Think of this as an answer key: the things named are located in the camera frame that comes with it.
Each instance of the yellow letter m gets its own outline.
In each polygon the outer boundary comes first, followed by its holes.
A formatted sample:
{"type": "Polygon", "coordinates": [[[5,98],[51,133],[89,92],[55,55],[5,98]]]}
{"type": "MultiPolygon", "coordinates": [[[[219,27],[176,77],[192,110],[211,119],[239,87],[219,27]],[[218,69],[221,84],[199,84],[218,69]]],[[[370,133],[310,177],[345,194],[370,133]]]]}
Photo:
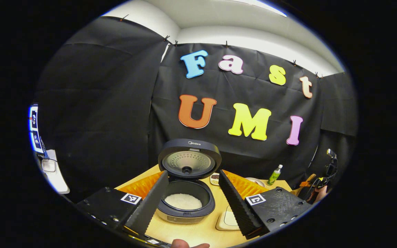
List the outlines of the yellow letter m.
{"type": "Polygon", "coordinates": [[[252,133],[252,138],[257,140],[266,140],[267,121],[269,120],[269,116],[271,116],[272,112],[265,108],[260,108],[254,118],[252,118],[251,112],[246,104],[236,103],[234,104],[234,108],[234,124],[227,132],[231,135],[240,136],[241,125],[243,125],[245,137],[249,136],[255,128],[255,132],[252,133]]]}

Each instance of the small bowl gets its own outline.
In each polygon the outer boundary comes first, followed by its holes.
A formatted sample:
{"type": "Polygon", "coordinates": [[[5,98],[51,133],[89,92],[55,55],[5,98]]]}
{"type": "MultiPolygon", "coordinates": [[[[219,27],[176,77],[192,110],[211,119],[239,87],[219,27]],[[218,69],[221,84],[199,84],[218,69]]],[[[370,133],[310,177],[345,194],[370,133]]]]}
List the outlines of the small bowl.
{"type": "Polygon", "coordinates": [[[253,177],[246,177],[246,179],[248,179],[248,180],[251,181],[251,182],[257,183],[257,184],[259,184],[259,185],[262,186],[262,187],[265,187],[264,183],[261,182],[260,180],[256,179],[256,178],[253,178],[253,177]]]}

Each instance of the plastic bottle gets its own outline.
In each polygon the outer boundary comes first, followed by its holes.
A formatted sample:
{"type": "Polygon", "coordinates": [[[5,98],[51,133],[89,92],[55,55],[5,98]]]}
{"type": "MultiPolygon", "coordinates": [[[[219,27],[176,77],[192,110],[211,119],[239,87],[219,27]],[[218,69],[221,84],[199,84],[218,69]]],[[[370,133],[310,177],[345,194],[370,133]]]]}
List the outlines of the plastic bottle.
{"type": "Polygon", "coordinates": [[[267,181],[267,185],[273,185],[275,180],[278,178],[278,176],[280,176],[281,174],[281,168],[283,167],[283,165],[279,165],[278,168],[276,168],[276,170],[274,171],[274,173],[272,173],[272,176],[269,178],[269,180],[267,181]]]}

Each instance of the open lid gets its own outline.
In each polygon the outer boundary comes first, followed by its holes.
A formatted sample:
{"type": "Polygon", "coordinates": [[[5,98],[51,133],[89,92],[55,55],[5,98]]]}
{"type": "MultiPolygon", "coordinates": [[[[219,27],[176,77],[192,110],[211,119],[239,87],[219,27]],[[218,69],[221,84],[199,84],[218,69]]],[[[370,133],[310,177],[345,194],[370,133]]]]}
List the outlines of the open lid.
{"type": "Polygon", "coordinates": [[[165,143],[159,154],[160,171],[179,179],[203,179],[214,173],[222,156],[214,144],[194,139],[178,138],[165,143]]]}

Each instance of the wooden table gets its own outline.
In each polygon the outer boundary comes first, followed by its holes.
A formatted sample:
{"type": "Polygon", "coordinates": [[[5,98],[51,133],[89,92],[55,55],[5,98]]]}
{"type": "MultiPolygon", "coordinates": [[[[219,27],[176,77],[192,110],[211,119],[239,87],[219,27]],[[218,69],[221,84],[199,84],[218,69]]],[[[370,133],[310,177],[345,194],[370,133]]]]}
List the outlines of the wooden table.
{"type": "MultiPolygon", "coordinates": [[[[129,185],[139,179],[151,176],[160,172],[159,165],[150,168],[134,179],[125,182],[116,187],[120,188],[129,185]]],[[[266,184],[267,180],[260,179],[266,185],[266,188],[273,189],[275,187],[282,187],[287,191],[292,189],[289,187],[285,180],[277,180],[274,185],[269,186],[266,184]]],[[[208,243],[212,248],[226,248],[234,245],[239,245],[247,242],[246,238],[241,234],[241,231],[219,231],[216,229],[218,217],[221,213],[225,212],[229,206],[225,195],[219,186],[212,185],[209,177],[201,179],[206,183],[212,191],[215,199],[214,211],[206,216],[202,221],[195,224],[178,224],[162,220],[156,213],[153,215],[151,222],[146,231],[146,235],[161,240],[166,243],[172,243],[174,239],[182,239],[189,243],[189,246],[196,246],[202,243],[208,243]]]]}

